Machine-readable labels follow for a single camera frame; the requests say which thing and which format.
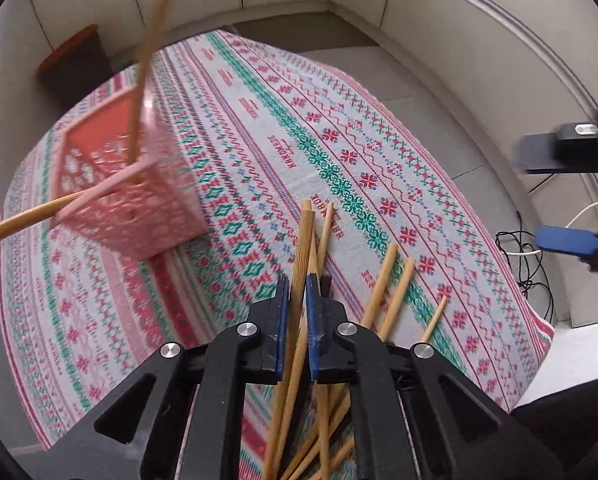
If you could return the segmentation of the pink plastic utensil basket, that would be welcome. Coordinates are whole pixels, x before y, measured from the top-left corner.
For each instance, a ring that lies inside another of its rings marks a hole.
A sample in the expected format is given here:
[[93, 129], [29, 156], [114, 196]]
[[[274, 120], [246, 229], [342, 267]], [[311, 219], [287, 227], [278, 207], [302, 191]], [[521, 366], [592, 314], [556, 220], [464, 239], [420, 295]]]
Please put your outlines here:
[[146, 260], [207, 232], [193, 170], [146, 88], [139, 155], [128, 163], [133, 88], [110, 96], [61, 133], [50, 197], [78, 197], [50, 226], [69, 229], [124, 257]]

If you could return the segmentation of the wooden chopstick from basket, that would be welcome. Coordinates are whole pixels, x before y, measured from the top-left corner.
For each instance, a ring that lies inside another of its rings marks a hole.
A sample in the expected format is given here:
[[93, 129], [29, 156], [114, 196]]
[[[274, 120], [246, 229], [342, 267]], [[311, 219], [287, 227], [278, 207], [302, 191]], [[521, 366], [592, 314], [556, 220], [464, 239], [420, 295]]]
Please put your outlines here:
[[62, 208], [68, 206], [74, 200], [79, 198], [83, 191], [71, 193], [69, 195], [61, 196], [56, 200], [35, 206], [26, 211], [15, 214], [0, 222], [0, 241], [4, 238], [16, 234], [29, 226], [34, 226], [35, 223], [42, 222], [49, 219], [54, 214], [57, 214]]

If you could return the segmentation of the white lower kitchen cabinets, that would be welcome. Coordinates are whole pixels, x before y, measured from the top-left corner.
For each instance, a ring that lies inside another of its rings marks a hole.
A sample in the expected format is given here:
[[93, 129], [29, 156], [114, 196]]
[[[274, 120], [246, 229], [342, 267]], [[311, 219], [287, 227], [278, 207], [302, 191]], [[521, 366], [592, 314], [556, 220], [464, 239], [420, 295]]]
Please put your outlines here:
[[[130, 56], [157, 0], [31, 0], [48, 43], [100, 27], [106, 52]], [[598, 7], [593, 0], [175, 0], [169, 41], [230, 22], [333, 11], [421, 78], [467, 130], [531, 222], [556, 224], [598, 200], [598, 177], [555, 176], [523, 198], [508, 161], [525, 133], [598, 111]], [[576, 260], [557, 266], [555, 302], [573, 326], [598, 322], [598, 274]]]

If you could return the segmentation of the short wooden chopstick on cloth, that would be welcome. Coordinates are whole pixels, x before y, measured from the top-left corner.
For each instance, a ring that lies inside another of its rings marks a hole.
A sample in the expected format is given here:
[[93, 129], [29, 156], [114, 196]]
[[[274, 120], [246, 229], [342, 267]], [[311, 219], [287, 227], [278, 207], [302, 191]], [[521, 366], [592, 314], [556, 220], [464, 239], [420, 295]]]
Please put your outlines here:
[[426, 330], [425, 330], [423, 336], [421, 336], [421, 339], [419, 341], [428, 342], [430, 340], [431, 336], [433, 336], [433, 332], [436, 330], [439, 320], [440, 320], [441, 316], [443, 315], [447, 301], [448, 301], [448, 297], [445, 295], [442, 295], [441, 299], [439, 301], [438, 307], [437, 307], [436, 311], [433, 312], [433, 316], [431, 317], [429, 323], [427, 324]]

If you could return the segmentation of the patterned red green tablecloth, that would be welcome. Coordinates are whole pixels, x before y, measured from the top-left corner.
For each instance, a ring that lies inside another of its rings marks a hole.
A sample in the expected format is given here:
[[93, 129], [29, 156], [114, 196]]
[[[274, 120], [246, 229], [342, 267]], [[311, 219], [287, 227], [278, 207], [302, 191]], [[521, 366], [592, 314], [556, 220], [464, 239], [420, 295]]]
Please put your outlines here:
[[[61, 133], [128, 88], [124, 70], [76, 104], [19, 166], [7, 219], [53, 200]], [[207, 232], [146, 260], [50, 217], [0, 242], [0, 317], [43, 479], [263, 479], [274, 391], [278, 274], [291, 274], [301, 202], [324, 269], [320, 379], [308, 347], [278, 472], [331, 390], [350, 414], [298, 479], [558, 479], [511, 416], [552, 327], [529, 307], [474, 210], [418, 140], [347, 75], [206, 32], [159, 51], [145, 87], [177, 136]], [[360, 322], [398, 247], [371, 328]], [[406, 261], [414, 273], [377, 335]], [[421, 342], [441, 296], [443, 315]], [[331, 474], [329, 459], [354, 435]]]

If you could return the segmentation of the red rimmed dark trash bin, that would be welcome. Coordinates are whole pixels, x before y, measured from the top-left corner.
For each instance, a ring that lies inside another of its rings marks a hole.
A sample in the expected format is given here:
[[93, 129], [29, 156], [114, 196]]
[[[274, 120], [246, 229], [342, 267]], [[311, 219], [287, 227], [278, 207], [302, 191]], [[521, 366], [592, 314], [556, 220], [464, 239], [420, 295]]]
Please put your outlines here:
[[37, 67], [35, 76], [64, 112], [96, 90], [112, 77], [99, 26], [88, 25], [60, 44]]

